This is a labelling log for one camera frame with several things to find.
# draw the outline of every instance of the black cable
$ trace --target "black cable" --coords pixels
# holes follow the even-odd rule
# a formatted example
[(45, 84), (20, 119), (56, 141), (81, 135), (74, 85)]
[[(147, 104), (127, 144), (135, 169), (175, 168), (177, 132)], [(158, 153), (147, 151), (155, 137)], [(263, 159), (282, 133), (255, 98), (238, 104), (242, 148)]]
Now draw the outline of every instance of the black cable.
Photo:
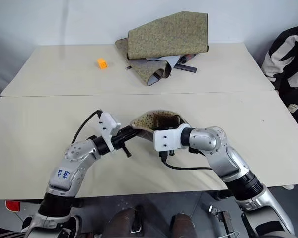
[(73, 140), (72, 140), (72, 144), (76, 141), (76, 138), (78, 136), (78, 134), (80, 133), (80, 131), (83, 129), (83, 127), (85, 126), (85, 124), (93, 117), (95, 116), (96, 114), (98, 114), (98, 116), (100, 117), (102, 111), (101, 110), (97, 110), (95, 112), (93, 112), (84, 122), (83, 124), (79, 127), (79, 129), (77, 130)]
[(176, 167), (173, 165), (170, 165), (166, 162), (166, 160), (162, 160), (162, 162), (164, 163), (164, 165), (166, 165), (169, 168), (172, 168), (174, 170), (211, 170), (210, 167)]

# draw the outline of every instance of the floor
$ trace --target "floor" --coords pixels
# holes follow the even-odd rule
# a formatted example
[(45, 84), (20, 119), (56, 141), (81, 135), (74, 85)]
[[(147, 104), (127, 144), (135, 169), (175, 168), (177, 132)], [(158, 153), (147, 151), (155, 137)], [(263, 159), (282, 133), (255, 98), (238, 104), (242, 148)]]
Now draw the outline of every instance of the floor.
[[(276, 199), (283, 206), (293, 222), (298, 238), (298, 185), (293, 190), (281, 187), (270, 189)], [(82, 232), (101, 232), (104, 225), (120, 210), (134, 207), (138, 204), (144, 206), (145, 234), (156, 238), (168, 237), (169, 225), (173, 215), (178, 212), (189, 215), (195, 223), (199, 237), (215, 238), (225, 235), (223, 223), (209, 215), (205, 208), (210, 204), (220, 210), (228, 210), (236, 231), (240, 231), (240, 238), (246, 238), (247, 232), (241, 220), (241, 211), (233, 198), (215, 201), (207, 192), (178, 192), (158, 193), (127, 196), (108, 196), (84, 199), (82, 208), (72, 209), (73, 214), (82, 217)], [(0, 200), (0, 227), (19, 231), (22, 221), (38, 209), (37, 204), (22, 203), (18, 213), (5, 209), (4, 201)]]

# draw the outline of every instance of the small orange cube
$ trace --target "small orange cube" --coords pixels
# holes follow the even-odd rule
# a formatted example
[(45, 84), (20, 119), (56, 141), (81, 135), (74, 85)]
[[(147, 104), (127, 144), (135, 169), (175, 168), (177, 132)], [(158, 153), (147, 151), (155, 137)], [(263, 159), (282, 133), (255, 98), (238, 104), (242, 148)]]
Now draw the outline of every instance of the small orange cube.
[(100, 69), (105, 69), (105, 68), (108, 67), (107, 63), (106, 63), (106, 60), (104, 58), (99, 58), (97, 60), (97, 62), (98, 62), (98, 65), (99, 65)]

